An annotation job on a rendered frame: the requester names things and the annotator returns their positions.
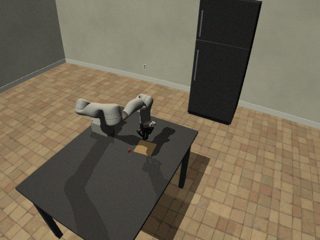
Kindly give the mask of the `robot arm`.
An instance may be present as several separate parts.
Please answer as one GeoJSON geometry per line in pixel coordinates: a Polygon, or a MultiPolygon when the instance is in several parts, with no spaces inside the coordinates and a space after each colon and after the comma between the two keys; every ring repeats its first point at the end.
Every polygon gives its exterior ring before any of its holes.
{"type": "Polygon", "coordinates": [[[108,126],[116,126],[140,109],[140,123],[143,128],[149,128],[156,125],[154,121],[151,121],[153,101],[151,96],[139,94],[135,99],[129,101],[124,110],[121,111],[118,104],[91,103],[80,98],[76,102],[74,111],[78,115],[103,119],[108,126]]]}

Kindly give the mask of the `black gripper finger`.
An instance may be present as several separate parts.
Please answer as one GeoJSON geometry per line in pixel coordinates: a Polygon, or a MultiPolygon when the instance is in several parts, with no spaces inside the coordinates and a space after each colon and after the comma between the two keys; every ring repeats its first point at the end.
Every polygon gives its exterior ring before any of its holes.
{"type": "Polygon", "coordinates": [[[142,134],[141,134],[141,130],[137,130],[137,133],[142,137],[143,140],[145,140],[145,134],[146,134],[146,130],[144,129],[142,134]]]}
{"type": "Polygon", "coordinates": [[[146,134],[145,134],[146,139],[148,139],[148,138],[149,138],[149,134],[151,134],[151,133],[152,133],[153,129],[154,129],[154,127],[153,127],[153,126],[151,126],[151,128],[150,128],[150,129],[149,129],[149,128],[147,128],[147,132],[145,132],[145,133],[146,133],[146,134]]]}

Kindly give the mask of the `tan square mat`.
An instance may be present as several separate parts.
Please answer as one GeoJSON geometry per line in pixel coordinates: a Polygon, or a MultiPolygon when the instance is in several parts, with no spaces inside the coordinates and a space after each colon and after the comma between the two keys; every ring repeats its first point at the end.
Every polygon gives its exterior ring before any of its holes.
{"type": "Polygon", "coordinates": [[[140,140],[133,152],[151,157],[157,144],[140,140]]]}

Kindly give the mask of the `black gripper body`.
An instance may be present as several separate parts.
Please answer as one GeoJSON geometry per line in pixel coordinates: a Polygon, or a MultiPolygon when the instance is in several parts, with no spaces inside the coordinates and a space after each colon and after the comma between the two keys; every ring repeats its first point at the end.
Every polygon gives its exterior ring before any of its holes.
{"type": "MultiPolygon", "coordinates": [[[[149,130],[150,130],[151,127],[147,127],[147,128],[149,128],[149,130]]],[[[147,132],[147,128],[143,128],[143,124],[140,123],[140,128],[139,128],[139,129],[140,129],[142,132],[144,132],[144,129],[145,129],[145,132],[147,132]]]]}

